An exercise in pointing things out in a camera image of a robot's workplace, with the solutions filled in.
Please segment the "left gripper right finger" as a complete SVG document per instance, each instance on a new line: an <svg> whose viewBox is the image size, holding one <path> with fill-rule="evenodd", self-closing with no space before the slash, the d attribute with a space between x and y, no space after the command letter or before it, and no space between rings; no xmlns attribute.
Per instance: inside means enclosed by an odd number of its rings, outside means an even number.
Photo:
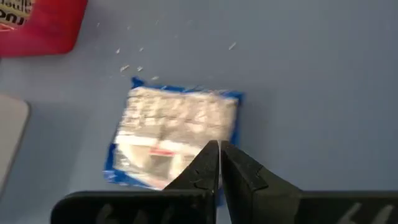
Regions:
<svg viewBox="0 0 398 224"><path fill-rule="evenodd" d="M302 190L226 141L221 171L232 224L398 224L398 191Z"/></svg>

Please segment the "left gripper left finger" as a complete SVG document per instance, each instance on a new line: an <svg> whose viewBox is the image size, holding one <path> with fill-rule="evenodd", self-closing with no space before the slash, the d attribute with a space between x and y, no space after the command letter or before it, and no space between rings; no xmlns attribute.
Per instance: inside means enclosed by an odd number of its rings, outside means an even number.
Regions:
<svg viewBox="0 0 398 224"><path fill-rule="evenodd" d="M68 194L54 205L51 224L215 224L219 158L210 141L163 190Z"/></svg>

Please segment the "blue soy sauce ramen pack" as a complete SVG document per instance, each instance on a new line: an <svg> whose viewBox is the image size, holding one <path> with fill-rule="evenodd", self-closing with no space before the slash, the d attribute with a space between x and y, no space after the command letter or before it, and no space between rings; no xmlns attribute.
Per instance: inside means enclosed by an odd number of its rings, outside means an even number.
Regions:
<svg viewBox="0 0 398 224"><path fill-rule="evenodd" d="M163 190L211 140L239 143L244 94L131 80L108 147L108 182Z"/></svg>

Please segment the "blue-grey table mat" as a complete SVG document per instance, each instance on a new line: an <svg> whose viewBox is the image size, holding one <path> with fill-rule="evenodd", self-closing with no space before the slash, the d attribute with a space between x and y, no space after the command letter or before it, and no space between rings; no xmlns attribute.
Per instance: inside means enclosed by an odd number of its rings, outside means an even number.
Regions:
<svg viewBox="0 0 398 224"><path fill-rule="evenodd" d="M240 148L305 190L398 189L398 0L89 0L66 55L0 61L30 118L0 224L103 167L131 78L244 93Z"/></svg>

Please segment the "white plastic bin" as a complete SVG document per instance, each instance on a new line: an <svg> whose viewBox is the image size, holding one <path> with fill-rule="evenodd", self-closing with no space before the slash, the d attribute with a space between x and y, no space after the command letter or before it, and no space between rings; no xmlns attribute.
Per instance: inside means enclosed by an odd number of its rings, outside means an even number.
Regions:
<svg viewBox="0 0 398 224"><path fill-rule="evenodd" d="M0 94L0 196L29 119L29 104Z"/></svg>

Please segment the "pink plastic bin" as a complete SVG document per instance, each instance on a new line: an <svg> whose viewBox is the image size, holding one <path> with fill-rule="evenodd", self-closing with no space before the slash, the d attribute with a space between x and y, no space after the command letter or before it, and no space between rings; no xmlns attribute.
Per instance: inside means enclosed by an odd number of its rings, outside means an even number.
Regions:
<svg viewBox="0 0 398 224"><path fill-rule="evenodd" d="M64 54L74 47L88 0L35 0L28 21L0 31L0 57Z"/></svg>

